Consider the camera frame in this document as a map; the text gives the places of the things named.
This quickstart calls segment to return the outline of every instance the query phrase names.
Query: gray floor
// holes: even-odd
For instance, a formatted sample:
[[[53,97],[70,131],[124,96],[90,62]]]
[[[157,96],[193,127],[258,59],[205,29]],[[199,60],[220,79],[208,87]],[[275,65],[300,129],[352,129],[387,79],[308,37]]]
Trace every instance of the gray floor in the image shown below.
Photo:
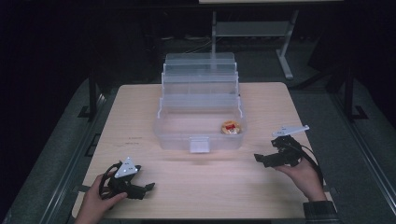
[[[163,55],[167,52],[184,52],[200,47],[203,43],[168,40],[164,43]],[[275,54],[280,43],[281,39],[260,40],[260,43],[249,40],[222,45],[219,50],[235,53],[240,82],[279,81],[293,86],[318,72],[306,65],[315,43],[295,41],[291,43],[287,54],[295,78],[286,80]],[[158,74],[158,78],[151,83],[160,82]],[[355,82],[354,103],[362,106],[369,119],[356,120],[354,123],[346,120],[340,109],[343,93],[327,93],[324,90],[326,83],[327,79],[323,78],[303,91],[290,91],[290,95],[303,124],[311,128],[307,135],[339,216],[345,223],[396,223],[385,190],[378,184],[378,173],[364,156],[364,149],[368,148],[389,184],[396,186],[396,131],[359,82]],[[80,109],[88,105],[88,83],[85,81],[81,84],[12,205],[10,223],[73,223],[70,212],[77,197],[76,188],[81,184],[91,161],[84,154],[90,148],[91,140],[102,131],[117,89],[116,85],[111,88],[112,91],[104,93],[104,98],[98,102],[100,113],[93,122],[88,122],[87,119],[78,118]],[[104,220],[101,223],[139,221]],[[304,221],[273,220],[273,223]]]

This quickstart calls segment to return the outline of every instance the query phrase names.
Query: plastic box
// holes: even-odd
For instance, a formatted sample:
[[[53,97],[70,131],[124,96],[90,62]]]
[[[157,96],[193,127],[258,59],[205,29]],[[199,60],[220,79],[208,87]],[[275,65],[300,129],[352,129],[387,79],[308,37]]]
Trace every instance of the plastic box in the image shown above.
[[[247,124],[232,53],[168,54],[162,80],[154,132],[163,149],[204,153],[241,147]],[[222,133],[226,120],[238,122],[241,132]]]

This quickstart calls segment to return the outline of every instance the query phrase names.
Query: clear plastic container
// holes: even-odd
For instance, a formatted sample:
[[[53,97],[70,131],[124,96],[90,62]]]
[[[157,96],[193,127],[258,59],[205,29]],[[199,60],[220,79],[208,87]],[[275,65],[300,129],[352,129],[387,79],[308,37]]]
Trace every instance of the clear plastic container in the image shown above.
[[[247,125],[232,53],[168,54],[162,76],[154,132],[163,149],[203,153],[241,147]],[[227,120],[240,125],[238,133],[221,131]]]

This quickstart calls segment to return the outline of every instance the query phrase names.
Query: dark sleeve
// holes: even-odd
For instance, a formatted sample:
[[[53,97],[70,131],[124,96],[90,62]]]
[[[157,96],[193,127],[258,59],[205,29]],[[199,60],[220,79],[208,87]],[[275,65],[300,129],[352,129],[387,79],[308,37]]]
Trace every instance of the dark sleeve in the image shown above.
[[[343,223],[337,216],[334,204],[330,201],[304,203],[306,224]]]

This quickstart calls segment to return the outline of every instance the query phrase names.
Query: white bracket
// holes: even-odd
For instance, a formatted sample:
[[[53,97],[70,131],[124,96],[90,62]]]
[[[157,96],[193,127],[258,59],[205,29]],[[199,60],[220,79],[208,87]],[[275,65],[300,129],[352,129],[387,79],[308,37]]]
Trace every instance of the white bracket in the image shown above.
[[[134,163],[132,162],[131,158],[128,157],[114,176],[116,178],[120,178],[126,175],[134,175],[138,171],[139,170],[134,167]]]
[[[299,133],[306,130],[309,130],[308,125],[302,127],[282,126],[282,128],[279,131],[273,133],[273,137],[286,136],[292,133]]]

